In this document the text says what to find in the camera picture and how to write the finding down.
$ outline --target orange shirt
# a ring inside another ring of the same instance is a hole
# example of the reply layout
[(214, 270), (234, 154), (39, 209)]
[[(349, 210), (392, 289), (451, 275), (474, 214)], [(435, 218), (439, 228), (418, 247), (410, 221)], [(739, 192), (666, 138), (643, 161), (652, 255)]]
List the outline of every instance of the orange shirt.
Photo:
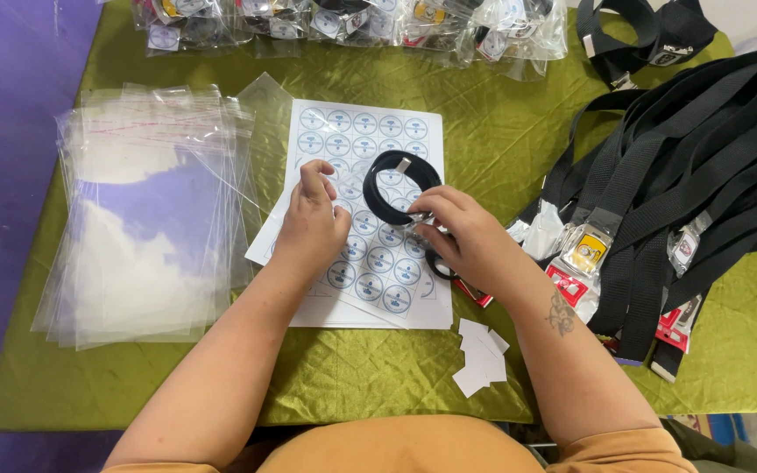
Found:
[[(664, 429), (594, 435), (543, 469), (498, 427), (474, 417), (405, 416), (313, 428), (274, 450), (258, 473), (697, 473)], [(206, 465), (123, 465), (106, 473), (217, 473)]]

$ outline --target person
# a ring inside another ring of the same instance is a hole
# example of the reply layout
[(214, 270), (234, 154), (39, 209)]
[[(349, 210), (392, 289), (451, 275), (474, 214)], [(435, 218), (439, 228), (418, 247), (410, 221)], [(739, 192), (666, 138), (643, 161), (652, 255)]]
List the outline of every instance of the person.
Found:
[[(351, 216), (340, 206), (332, 209), (337, 195), (326, 175), (333, 172), (320, 160), (300, 168), (270, 263), (145, 404), (107, 459), (107, 473), (214, 473), (239, 455), (291, 318), (347, 240)], [(562, 460), (549, 473), (696, 473), (633, 382), (498, 220), (449, 186), (427, 189), (409, 211), (435, 215), (434, 225), (415, 231), (509, 312), (541, 420), (561, 448)], [(258, 471), (504, 473), (542, 467), (492, 423), (421, 415), (312, 428), (280, 445)]]

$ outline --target tattoo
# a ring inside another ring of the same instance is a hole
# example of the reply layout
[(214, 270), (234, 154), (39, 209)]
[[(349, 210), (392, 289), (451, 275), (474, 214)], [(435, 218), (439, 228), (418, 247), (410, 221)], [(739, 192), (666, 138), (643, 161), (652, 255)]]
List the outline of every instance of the tattoo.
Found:
[(565, 301), (559, 289), (554, 288), (551, 296), (551, 312), (545, 317), (545, 320), (551, 324), (551, 328), (559, 329), (559, 336), (565, 337), (565, 334), (574, 329), (574, 310)]

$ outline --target green tablecloth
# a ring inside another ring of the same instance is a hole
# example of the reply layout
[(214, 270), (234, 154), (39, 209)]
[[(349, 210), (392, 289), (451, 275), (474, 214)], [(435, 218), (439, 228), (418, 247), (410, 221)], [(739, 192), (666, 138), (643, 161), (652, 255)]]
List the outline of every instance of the green tablecloth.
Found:
[[(442, 69), (400, 48), (356, 49), (305, 44), (300, 59), (145, 59), (125, 2), (103, 10), (81, 90), (217, 83), (236, 94), (269, 72), (294, 97), (440, 113), (447, 182), (507, 222), (539, 190), (565, 146), (574, 113), (606, 92), (573, 34), (570, 51), (551, 63), (548, 79), (521, 83), (483, 64)], [(625, 28), (617, 27), (624, 36)], [(730, 56), (724, 35), (689, 63)], [(655, 85), (678, 71), (648, 68), (636, 82)], [(612, 122), (606, 120), (586, 150)], [(190, 344), (120, 343), (76, 353), (31, 333), (32, 318), (66, 221), (59, 171), (7, 328), (0, 358), (0, 429), (106, 429), (128, 425)], [(455, 331), (291, 329), (280, 353), (260, 424), (325, 424), (398, 414), (457, 413), (531, 422), (531, 385), (504, 309), (486, 310), (453, 295), (455, 317), (481, 321), (510, 343), (509, 381), (466, 399), (451, 375), (463, 366)], [(675, 385), (646, 368), (625, 367), (658, 413), (757, 411), (757, 254), (745, 257), (712, 289)]]

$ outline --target purple wall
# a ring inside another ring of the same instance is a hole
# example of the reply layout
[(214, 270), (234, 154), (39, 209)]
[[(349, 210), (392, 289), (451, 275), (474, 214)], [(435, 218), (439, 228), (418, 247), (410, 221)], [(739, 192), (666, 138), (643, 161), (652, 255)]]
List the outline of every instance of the purple wall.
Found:
[[(0, 349), (98, 23), (95, 0), (0, 0)], [(86, 471), (116, 433), (0, 434), (0, 472)]]

